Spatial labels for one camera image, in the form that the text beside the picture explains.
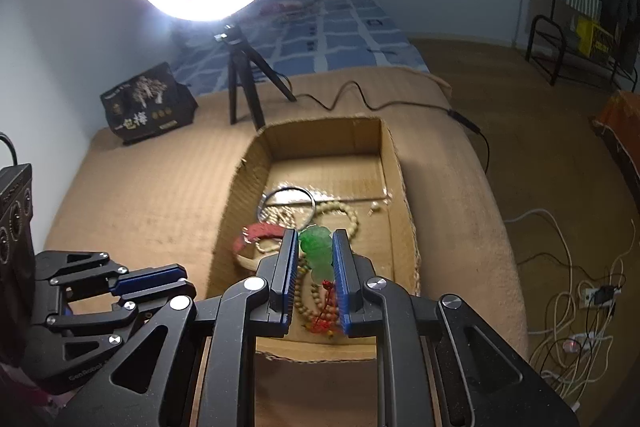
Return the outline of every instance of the tripod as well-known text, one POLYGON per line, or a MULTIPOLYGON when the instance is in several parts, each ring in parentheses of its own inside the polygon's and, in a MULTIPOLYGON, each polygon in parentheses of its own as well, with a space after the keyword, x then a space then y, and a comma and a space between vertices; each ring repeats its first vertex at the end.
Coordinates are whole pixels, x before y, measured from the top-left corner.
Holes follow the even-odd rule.
POLYGON ((235 25, 225 26, 225 33, 216 36, 220 42, 224 42, 229 49, 228 77, 229 77, 229 122, 231 125, 238 121, 236 117, 236 105, 238 99, 238 78, 244 89, 244 96, 249 106, 251 119, 254 121, 255 130, 264 127, 264 114, 260 106, 258 91, 255 89, 254 74, 251 70, 251 62, 254 63, 267 78, 287 97, 289 102, 295 102, 296 97, 284 85, 278 74, 273 71, 267 61, 254 50, 242 30, 235 25))

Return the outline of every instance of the beige tablecloth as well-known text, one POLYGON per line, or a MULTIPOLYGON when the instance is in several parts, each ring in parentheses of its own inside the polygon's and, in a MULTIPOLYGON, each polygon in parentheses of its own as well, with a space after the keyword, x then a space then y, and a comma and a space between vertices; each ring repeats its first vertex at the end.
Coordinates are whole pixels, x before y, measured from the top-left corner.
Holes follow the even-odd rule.
MULTIPOLYGON (((414 100, 448 106, 447 84, 405 68, 292 78, 295 93, 313 93, 327 104, 347 80, 360 83, 371 105, 414 100)), ((258 92, 267 122, 326 115, 308 98, 287 102, 271 84, 261 84, 258 92)), ((242 90, 239 114, 246 116, 235 126, 228 124, 226 92, 198 103, 192 125, 131 147, 120 146, 106 129, 98 132, 56 216, 47 248, 104 250, 130 269, 180 263, 203 296, 228 184, 254 127, 242 90)), ((354 87, 333 113, 351 114, 370 114, 354 87)), ((465 131, 440 110, 402 106, 377 115, 388 124, 398 149, 422 256, 422 294, 459 294, 525 355, 526 316, 513 254, 465 131)), ((89 302, 80 311, 98 306, 89 302)), ((375 363, 259 359, 256 369, 256 425, 375 425, 375 363)))

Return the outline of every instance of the silver screw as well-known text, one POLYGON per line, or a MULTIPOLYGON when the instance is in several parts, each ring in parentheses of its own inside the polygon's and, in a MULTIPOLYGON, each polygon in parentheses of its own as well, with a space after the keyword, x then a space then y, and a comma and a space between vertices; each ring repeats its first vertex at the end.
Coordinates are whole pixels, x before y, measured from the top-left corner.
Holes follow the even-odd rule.
POLYGON ((382 277, 372 277, 367 281, 367 286, 372 290, 382 290, 386 286, 386 281, 382 277))
POLYGON ((462 299, 453 293, 448 293, 442 297, 442 305, 452 310, 457 310, 462 306, 462 299))
POLYGON ((262 277, 249 277, 244 281, 244 287, 251 291, 261 290, 264 284, 262 277))
POLYGON ((187 295, 178 295, 177 297, 174 297, 173 299, 171 299, 171 301, 169 302, 169 306, 171 306, 172 309, 174 310, 183 310, 185 309, 191 302, 191 299, 188 298, 187 295))

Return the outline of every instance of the wooden floor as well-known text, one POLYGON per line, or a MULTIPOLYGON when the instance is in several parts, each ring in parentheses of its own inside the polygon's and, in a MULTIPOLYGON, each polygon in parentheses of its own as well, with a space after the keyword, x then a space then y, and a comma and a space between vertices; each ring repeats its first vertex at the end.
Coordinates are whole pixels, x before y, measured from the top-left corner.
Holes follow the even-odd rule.
MULTIPOLYGON (((488 178, 504 219, 543 207, 558 220, 574 264, 593 277, 604 276, 613 259, 629 248, 631 219, 640 218, 634 201, 604 143, 590 129, 608 95, 559 81, 550 87, 520 52, 487 44, 416 40, 413 44, 432 71, 453 87, 452 106, 477 123, 491 145, 488 178)), ((484 142, 470 136, 484 162, 484 142)), ((532 216, 507 225, 516 261, 548 251, 566 256, 545 220, 532 216)), ((600 413, 640 351, 640 249, 625 258, 627 277, 607 334, 614 336, 609 368, 587 386, 577 411, 586 427, 600 413)), ((541 330, 545 305, 568 288, 568 270, 538 257, 519 269, 529 330, 541 330)), ((574 271, 575 285, 584 279, 574 271)), ((585 313, 572 325, 585 331, 585 313)), ((541 337, 529 337, 533 349, 541 337)), ((603 369, 604 350, 591 373, 603 369)))

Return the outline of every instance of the silver bangle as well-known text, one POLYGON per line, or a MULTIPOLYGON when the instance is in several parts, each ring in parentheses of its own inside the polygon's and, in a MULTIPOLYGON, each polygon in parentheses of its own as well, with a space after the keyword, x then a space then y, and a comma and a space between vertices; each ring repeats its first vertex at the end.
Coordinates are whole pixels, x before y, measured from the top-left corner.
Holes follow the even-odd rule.
POLYGON ((311 221, 316 215, 316 200, 314 199, 314 195, 309 190, 306 190, 306 188, 304 187, 296 187, 295 185, 287 185, 287 187, 276 188, 268 194, 264 194, 260 199, 260 203, 258 203, 258 209, 256 211, 257 220, 259 223, 262 222, 260 220, 260 216, 262 215, 262 211, 264 210, 266 202, 273 198, 278 192, 285 192, 286 190, 297 190, 298 192, 304 192, 311 200, 311 214, 309 214, 309 217, 307 217, 305 223, 299 228, 299 230, 304 230, 311 224, 311 221))

